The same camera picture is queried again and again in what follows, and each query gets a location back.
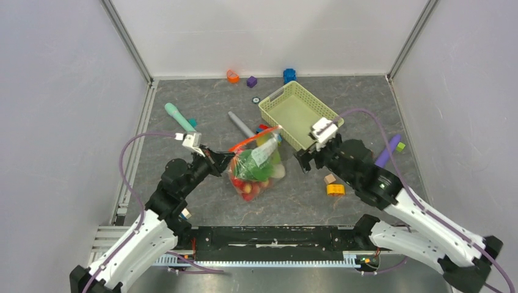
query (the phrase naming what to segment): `orange block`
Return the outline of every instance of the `orange block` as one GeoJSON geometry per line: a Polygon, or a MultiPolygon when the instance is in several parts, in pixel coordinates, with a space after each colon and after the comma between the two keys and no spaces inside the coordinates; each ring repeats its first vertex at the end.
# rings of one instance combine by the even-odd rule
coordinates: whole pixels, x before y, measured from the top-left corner
{"type": "Polygon", "coordinates": [[[345,186],[341,184],[329,184],[327,186],[327,195],[339,197],[345,195],[345,186]]]}
{"type": "Polygon", "coordinates": [[[228,82],[230,82],[231,84],[235,84],[236,82],[239,81],[239,75],[237,73],[235,73],[233,70],[228,70],[227,71],[227,79],[228,79],[228,82]]]}

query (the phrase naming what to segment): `teal toy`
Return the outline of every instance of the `teal toy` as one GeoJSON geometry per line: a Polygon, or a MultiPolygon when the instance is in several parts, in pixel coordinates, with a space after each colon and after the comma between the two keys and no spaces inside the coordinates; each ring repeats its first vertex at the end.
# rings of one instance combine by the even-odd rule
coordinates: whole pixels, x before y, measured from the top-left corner
{"type": "Polygon", "coordinates": [[[196,126],[198,126],[198,123],[196,122],[196,119],[194,119],[194,118],[187,119],[187,121],[194,128],[196,128],[196,126]]]}
{"type": "Polygon", "coordinates": [[[169,114],[169,116],[173,117],[185,131],[196,131],[175,105],[167,103],[164,108],[166,109],[166,112],[169,114]]]}

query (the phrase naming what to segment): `blue block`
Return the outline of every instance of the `blue block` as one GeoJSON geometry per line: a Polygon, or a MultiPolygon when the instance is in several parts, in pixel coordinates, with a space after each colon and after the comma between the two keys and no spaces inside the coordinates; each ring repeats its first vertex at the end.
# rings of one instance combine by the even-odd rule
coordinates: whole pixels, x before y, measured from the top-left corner
{"type": "Polygon", "coordinates": [[[290,81],[297,80],[296,72],[295,72],[295,69],[293,69],[293,68],[286,69],[283,73],[283,76],[284,76],[284,84],[287,84],[290,81]]]}
{"type": "Polygon", "coordinates": [[[188,121],[188,122],[189,122],[189,124],[190,124],[192,127],[194,127],[194,128],[196,128],[196,126],[198,126],[198,123],[196,122],[196,119],[194,119],[194,118],[187,119],[187,121],[188,121]]]}

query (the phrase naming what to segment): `yellow basket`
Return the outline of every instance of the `yellow basket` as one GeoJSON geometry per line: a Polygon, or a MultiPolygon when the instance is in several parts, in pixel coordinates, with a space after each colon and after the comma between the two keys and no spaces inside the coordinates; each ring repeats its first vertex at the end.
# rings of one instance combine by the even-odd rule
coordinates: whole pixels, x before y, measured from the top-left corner
{"type": "MultiPolygon", "coordinates": [[[[259,103],[261,117],[270,125],[281,125],[280,135],[296,151],[313,144],[311,126],[320,118],[333,120],[338,116],[317,97],[296,81],[285,84],[259,103]]],[[[338,127],[343,124],[339,119],[338,127]]]]}

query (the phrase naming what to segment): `gray floor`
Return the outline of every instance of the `gray floor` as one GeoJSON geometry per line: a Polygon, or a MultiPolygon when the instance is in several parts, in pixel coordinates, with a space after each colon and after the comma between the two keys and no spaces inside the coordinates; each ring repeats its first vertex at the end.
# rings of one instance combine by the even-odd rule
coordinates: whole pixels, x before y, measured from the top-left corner
{"type": "MultiPolygon", "coordinates": [[[[344,76],[299,78],[306,89],[337,113],[353,107],[373,111],[385,126],[389,137],[401,134],[403,124],[395,100],[383,76],[344,76]]],[[[165,110],[165,103],[173,103],[186,118],[195,118],[196,128],[202,133],[202,143],[213,150],[227,150],[245,136],[228,118],[232,111],[251,129],[264,121],[257,105],[251,99],[268,96],[283,85],[282,78],[261,78],[250,89],[244,81],[229,84],[225,79],[193,79],[160,81],[155,96],[148,131],[183,132],[180,125],[165,110]]],[[[362,139],[375,154],[383,149],[381,136],[375,124],[364,114],[345,119],[340,128],[344,139],[362,139]]],[[[286,177],[251,202],[245,202],[236,193],[227,176],[210,177],[188,197],[188,209],[193,225],[353,225],[363,214],[371,214],[389,223],[396,219],[371,208],[354,196],[347,186],[344,197],[328,197],[325,169],[313,169],[303,174],[292,150],[283,144],[281,153],[286,166],[286,177]]],[[[187,161],[191,155],[179,142],[161,137],[147,137],[144,142],[135,178],[135,190],[145,202],[156,189],[164,166],[173,158],[187,161]]],[[[396,154],[396,162],[407,182],[425,200],[415,161],[406,148],[396,154]]],[[[393,171],[389,163],[387,169],[393,171]]],[[[135,199],[129,204],[126,224],[138,216],[135,199]]]]}

